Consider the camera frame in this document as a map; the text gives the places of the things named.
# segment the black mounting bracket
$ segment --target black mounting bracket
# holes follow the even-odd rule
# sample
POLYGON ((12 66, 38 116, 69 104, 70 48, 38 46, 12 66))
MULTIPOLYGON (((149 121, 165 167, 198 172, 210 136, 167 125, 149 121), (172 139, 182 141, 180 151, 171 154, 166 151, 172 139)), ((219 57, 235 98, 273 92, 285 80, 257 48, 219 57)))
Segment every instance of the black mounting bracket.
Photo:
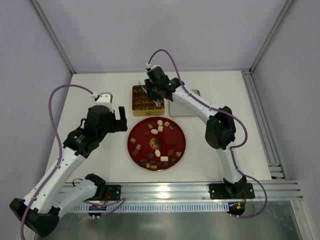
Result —
POLYGON ((212 200, 224 200, 224 199, 237 199, 242 200, 246 199, 254 199, 255 191, 253 185, 251 183, 246 183, 242 190, 240 190, 236 194, 230 194, 227 192, 225 183, 212 183, 209 184, 209 194, 210 199, 212 200))
POLYGON ((95 195, 89 198, 88 201, 118 201, 120 199, 121 185, 106 184, 103 178, 93 173, 85 176, 85 179, 90 180, 97 186, 95 195))
MULTIPOLYGON (((121 185, 104 185, 102 187, 103 194, 102 196, 97 199, 96 197, 88 199, 88 201, 118 201, 121 198, 121 185)), ((97 211, 97 213, 88 213, 90 216, 101 216, 101 211, 107 210, 107 207, 96 207, 96 206, 90 206, 89 211, 97 211)))

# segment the white wall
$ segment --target white wall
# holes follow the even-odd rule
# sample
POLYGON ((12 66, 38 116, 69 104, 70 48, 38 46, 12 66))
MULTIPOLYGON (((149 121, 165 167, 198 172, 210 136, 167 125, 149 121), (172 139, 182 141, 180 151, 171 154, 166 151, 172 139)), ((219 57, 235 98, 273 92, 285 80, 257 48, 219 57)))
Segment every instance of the white wall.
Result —
POLYGON ((284 159, 320 223, 320 1, 297 1, 255 72, 284 159))
POLYGON ((251 67, 285 0, 39 0, 76 72, 251 67), (162 53, 155 61, 172 69, 162 53))
MULTIPOLYGON (((71 80, 27 0, 0 1, 0 238, 16 239, 20 222, 9 209, 44 174, 54 135, 51 91, 71 80)), ((59 121, 66 91, 54 99, 59 121)))

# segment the round candy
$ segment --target round candy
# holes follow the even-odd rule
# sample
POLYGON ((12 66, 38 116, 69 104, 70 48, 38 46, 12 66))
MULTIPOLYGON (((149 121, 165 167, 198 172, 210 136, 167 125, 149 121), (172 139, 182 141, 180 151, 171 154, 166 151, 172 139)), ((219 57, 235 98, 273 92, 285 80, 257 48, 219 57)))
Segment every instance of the round candy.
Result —
POLYGON ((157 130, 157 129, 151 129, 151 133, 152 133, 153 135, 157 135, 157 134, 158 134, 158 130, 157 130))
POLYGON ((161 156, 161 152, 160 152, 160 150, 159 149, 157 149, 157 150, 155 150, 155 155, 158 157, 158 158, 160 158, 160 156, 161 156))

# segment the white table surface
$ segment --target white table surface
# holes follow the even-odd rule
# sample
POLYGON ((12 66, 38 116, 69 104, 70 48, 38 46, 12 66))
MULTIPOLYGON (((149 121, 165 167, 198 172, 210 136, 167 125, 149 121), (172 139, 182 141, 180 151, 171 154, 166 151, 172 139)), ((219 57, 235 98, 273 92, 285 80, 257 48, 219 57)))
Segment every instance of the white table surface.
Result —
MULTIPOLYGON (((167 73, 170 78, 173 72, 167 73)), ((172 117, 168 101, 165 101, 163 117, 172 119, 183 130, 186 150, 181 160, 172 168, 154 172, 143 169, 131 159, 127 149, 130 130, 145 117, 134 117, 131 109, 132 86, 147 78, 144 72, 74 74, 72 84, 89 88, 93 92, 111 92, 113 107, 119 117, 118 106, 124 106, 127 118, 127 132, 109 133, 100 146, 71 175, 68 182, 94 173, 107 182, 206 182, 222 181, 223 169, 216 150, 205 140, 206 126, 197 117, 172 117)), ((214 105, 231 108, 233 114, 243 121, 248 131, 245 146, 236 150, 239 164, 244 173, 258 180, 270 180, 266 156, 259 137, 245 84, 240 71, 181 72, 181 78, 191 89, 200 91, 201 96, 214 105)), ((88 108, 95 105, 90 94, 71 87, 68 90, 58 132, 63 142, 68 133, 76 129, 88 108)), ((236 123, 236 140, 244 139, 244 131, 236 123)), ((58 144, 54 141, 47 169, 58 156, 58 144)))

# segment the gold box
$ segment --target gold box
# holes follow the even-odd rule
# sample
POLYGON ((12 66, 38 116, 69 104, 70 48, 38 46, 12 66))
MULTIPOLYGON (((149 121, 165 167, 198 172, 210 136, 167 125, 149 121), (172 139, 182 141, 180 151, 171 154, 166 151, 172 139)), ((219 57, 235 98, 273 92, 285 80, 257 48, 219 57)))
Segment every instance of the gold box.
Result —
POLYGON ((165 114, 164 99, 160 100, 161 106, 157 107, 154 101, 148 99, 148 95, 142 90, 140 85, 132 87, 132 114, 135 117, 159 116, 165 114))

